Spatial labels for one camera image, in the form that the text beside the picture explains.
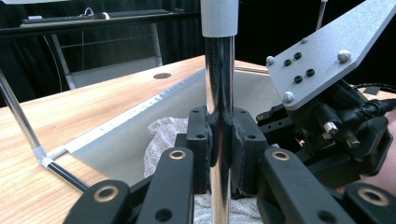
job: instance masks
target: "white cloth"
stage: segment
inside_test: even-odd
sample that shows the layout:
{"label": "white cloth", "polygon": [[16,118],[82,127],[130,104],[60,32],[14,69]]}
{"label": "white cloth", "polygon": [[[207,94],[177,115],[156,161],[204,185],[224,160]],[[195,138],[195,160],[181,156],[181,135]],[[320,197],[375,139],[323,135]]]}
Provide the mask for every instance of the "white cloth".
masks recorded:
{"label": "white cloth", "polygon": [[[148,133],[152,138],[146,149],[144,176],[154,174],[161,154],[175,145],[178,133],[187,132],[187,119],[164,118],[158,119],[148,126]],[[194,195],[194,223],[212,223],[211,196]],[[256,205],[256,199],[239,199],[231,201],[230,223],[262,223]]]}

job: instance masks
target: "metal pole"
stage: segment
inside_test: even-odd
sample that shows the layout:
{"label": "metal pole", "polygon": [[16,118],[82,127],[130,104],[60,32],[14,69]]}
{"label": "metal pole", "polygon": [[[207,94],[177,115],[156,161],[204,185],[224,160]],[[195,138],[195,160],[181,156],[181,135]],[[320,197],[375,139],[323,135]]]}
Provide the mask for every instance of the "metal pole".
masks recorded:
{"label": "metal pole", "polygon": [[152,35],[152,46],[154,47],[154,57],[155,57],[155,66],[160,67],[163,66],[163,56],[161,55],[160,50],[160,39],[158,38],[157,32],[157,24],[152,23],[150,25],[151,35]]}
{"label": "metal pole", "polygon": [[35,136],[35,132],[30,126],[30,123],[26,116],[23,114],[20,104],[18,103],[17,98],[15,97],[12,89],[9,87],[6,78],[4,77],[3,71],[0,69],[0,89],[6,104],[11,110],[12,115],[15,120],[18,122],[23,135],[26,137],[27,141],[31,148],[41,147],[41,144],[38,142],[37,137]]}
{"label": "metal pole", "polygon": [[264,68],[253,68],[253,67],[245,67],[245,66],[236,66],[235,71],[245,71],[245,72],[252,72],[252,73],[263,73],[263,74],[270,74],[268,69]]}
{"label": "metal pole", "polygon": [[205,38],[207,120],[212,129],[213,223],[229,223],[233,133],[233,36]]}
{"label": "metal pole", "polygon": [[326,3],[327,3],[327,0],[321,0],[319,16],[318,16],[318,23],[317,23],[317,30],[320,29],[320,27],[321,27],[323,15],[324,15],[324,9],[326,8]]}
{"label": "metal pole", "polygon": [[0,69],[0,91],[1,94],[6,101],[9,109],[11,110],[12,115],[14,116],[15,120],[17,121],[18,125],[20,126],[23,135],[26,137],[27,141],[29,142],[30,147],[32,148],[33,153],[35,154],[35,158],[37,159],[40,165],[44,166],[45,168],[50,168],[51,171],[55,172],[55,174],[62,177],[64,180],[75,186],[77,189],[81,191],[85,191],[88,186],[83,183],[81,180],[67,172],[64,168],[56,164],[50,158],[47,157],[47,154],[44,148],[41,146],[40,142],[38,141],[35,132],[32,129],[32,126],[29,123],[29,120],[24,115],[21,106],[15,97],[14,92],[12,91],[11,87],[9,87],[6,78],[4,77],[3,71]]}

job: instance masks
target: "black curtain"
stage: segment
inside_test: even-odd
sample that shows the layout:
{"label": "black curtain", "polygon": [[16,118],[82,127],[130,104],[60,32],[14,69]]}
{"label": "black curtain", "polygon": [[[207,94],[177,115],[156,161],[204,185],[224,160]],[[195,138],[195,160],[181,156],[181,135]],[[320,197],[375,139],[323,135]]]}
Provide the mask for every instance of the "black curtain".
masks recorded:
{"label": "black curtain", "polygon": [[[333,21],[362,0],[329,1],[322,25]],[[320,1],[242,0],[239,32],[235,40],[238,60],[265,64],[303,37],[315,32]],[[378,38],[361,65],[346,76],[353,84],[384,82],[396,84],[396,18]]]}
{"label": "black curtain", "polygon": [[[199,1],[85,0],[31,5],[5,5],[0,2],[0,28],[19,27],[21,20],[27,19],[27,16],[78,16],[87,7],[94,13],[148,9],[173,11],[175,8],[196,12],[199,11]],[[157,23],[163,64],[203,53],[200,26],[199,19]],[[73,73],[153,55],[149,35],[149,25],[123,25],[62,33],[57,34],[57,37],[61,46],[66,47],[63,48],[64,57]],[[0,40],[0,47],[0,68],[20,102],[68,90],[64,70],[49,35]]]}

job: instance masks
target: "screw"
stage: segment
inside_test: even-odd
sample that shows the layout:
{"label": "screw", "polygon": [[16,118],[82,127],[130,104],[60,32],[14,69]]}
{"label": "screw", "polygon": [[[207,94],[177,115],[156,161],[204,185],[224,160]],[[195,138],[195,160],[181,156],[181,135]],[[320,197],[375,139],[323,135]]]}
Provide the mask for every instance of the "screw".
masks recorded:
{"label": "screw", "polygon": [[303,81],[303,78],[301,76],[297,76],[297,77],[294,78],[294,82],[297,83],[297,84],[299,84],[302,81]]}
{"label": "screw", "polygon": [[299,59],[301,59],[301,56],[302,56],[301,52],[297,52],[294,54],[294,59],[299,60]]}
{"label": "screw", "polygon": [[326,134],[333,136],[338,133],[338,128],[335,126],[333,122],[327,122],[323,124],[324,131],[326,131]]}
{"label": "screw", "polygon": [[350,52],[346,49],[340,50],[337,54],[337,59],[340,63],[346,63],[350,60]]}
{"label": "screw", "polygon": [[350,134],[347,139],[346,143],[349,146],[349,148],[357,148],[361,145],[361,142],[356,138],[354,134]]}
{"label": "screw", "polygon": [[283,94],[282,102],[285,104],[289,104],[289,103],[293,102],[293,100],[294,100],[293,92],[285,91],[285,93]]}
{"label": "screw", "polygon": [[285,60],[285,62],[283,62],[283,64],[285,64],[285,66],[289,66],[289,65],[291,65],[291,60],[287,59],[287,60]]}
{"label": "screw", "polygon": [[310,68],[310,69],[306,70],[305,73],[308,77],[312,77],[315,74],[315,70],[313,68]]}
{"label": "screw", "polygon": [[268,56],[265,61],[267,61],[267,66],[270,66],[270,65],[272,65],[275,62],[273,56]]}

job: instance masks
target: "wooden tabletop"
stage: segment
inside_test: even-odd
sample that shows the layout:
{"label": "wooden tabletop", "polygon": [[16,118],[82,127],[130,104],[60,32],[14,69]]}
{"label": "wooden tabletop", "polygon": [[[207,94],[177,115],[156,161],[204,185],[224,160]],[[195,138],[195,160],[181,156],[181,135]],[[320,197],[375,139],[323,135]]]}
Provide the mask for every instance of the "wooden tabletop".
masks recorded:
{"label": "wooden tabletop", "polygon": [[[250,63],[235,65],[263,68]],[[21,104],[46,151],[138,105],[205,67],[203,56]],[[165,79],[153,78],[170,73]],[[8,107],[0,108],[0,223],[62,223],[81,193],[41,167]],[[56,159],[88,185],[106,179],[71,154]]]}

